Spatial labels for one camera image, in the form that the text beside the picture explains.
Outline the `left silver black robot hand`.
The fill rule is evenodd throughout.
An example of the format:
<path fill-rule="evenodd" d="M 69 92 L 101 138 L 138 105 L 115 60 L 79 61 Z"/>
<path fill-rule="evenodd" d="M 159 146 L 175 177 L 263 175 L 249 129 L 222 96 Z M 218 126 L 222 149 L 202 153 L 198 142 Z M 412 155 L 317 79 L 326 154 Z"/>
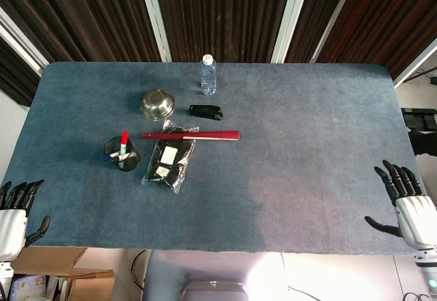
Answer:
<path fill-rule="evenodd" d="M 1 187 L 1 262 L 11 262 L 34 242 L 42 238 L 51 223 L 46 215 L 40 228 L 26 235 L 27 221 L 39 187 L 44 180 L 23 182 L 12 186 L 6 182 Z"/>

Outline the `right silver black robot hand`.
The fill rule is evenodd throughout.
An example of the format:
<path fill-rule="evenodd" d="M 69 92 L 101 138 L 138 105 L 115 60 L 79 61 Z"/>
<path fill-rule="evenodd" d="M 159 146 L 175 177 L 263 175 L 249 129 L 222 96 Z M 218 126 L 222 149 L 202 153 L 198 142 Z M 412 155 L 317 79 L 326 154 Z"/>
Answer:
<path fill-rule="evenodd" d="M 383 160 L 384 168 L 374 167 L 381 178 L 397 217 L 397 226 L 383 225 L 370 216 L 365 221 L 374 229 L 403 238 L 416 250 L 436 248 L 436 206 L 407 167 Z"/>

